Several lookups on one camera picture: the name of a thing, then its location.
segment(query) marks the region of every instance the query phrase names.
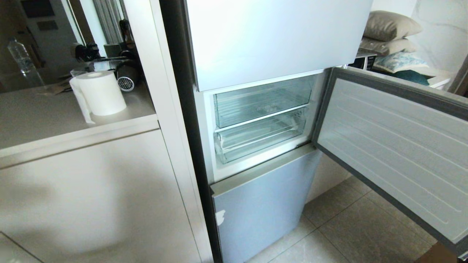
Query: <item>transparent plastic drawer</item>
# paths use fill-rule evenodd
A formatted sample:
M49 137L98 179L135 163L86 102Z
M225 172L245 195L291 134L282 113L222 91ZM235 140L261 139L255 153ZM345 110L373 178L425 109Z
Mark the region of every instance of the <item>transparent plastic drawer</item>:
M317 75L214 95L216 125L224 128L307 104Z
M228 163L304 133L307 108L215 132L216 154Z

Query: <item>patterned pillow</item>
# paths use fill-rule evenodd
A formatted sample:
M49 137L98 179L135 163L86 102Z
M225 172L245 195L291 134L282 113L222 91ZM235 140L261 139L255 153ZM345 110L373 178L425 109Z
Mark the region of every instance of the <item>patterned pillow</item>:
M397 52L385 57L376 57L373 68L395 73L417 67L429 67L427 62L417 58L413 53Z

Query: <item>countertop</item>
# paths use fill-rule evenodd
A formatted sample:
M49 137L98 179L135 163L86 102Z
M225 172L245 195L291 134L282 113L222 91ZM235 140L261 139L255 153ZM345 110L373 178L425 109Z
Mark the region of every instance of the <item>countertop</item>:
M96 124L85 122L73 92L45 96L38 94L39 90L28 88L0 94L0 159L109 131L114 131L113 136L101 136L101 139L113 139L119 136L116 130L130 126L143 124L142 129L145 130L159 127L151 97L143 82L133 91L123 93L127 104L123 111L110 116L92 115Z

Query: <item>refrigerator door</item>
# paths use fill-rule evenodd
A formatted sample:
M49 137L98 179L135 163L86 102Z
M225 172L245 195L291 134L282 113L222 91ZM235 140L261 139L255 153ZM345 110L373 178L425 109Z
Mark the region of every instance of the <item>refrigerator door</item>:
M372 0L186 0L199 91L352 63Z
M335 68L313 144L459 255L468 250L468 99Z
M309 144L211 186L223 262L245 262L297 226L321 155Z

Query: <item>beige pillow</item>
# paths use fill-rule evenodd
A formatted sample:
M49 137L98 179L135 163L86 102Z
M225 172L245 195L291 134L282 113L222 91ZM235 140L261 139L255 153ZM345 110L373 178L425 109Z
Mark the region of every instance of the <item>beige pillow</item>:
M392 41L421 31L423 31L421 25L407 16L387 11L372 11L367 20L364 36Z
M376 53L379 56L388 56L400 51L411 53L417 50L416 46L406 38L385 42L362 37L359 48L366 52Z

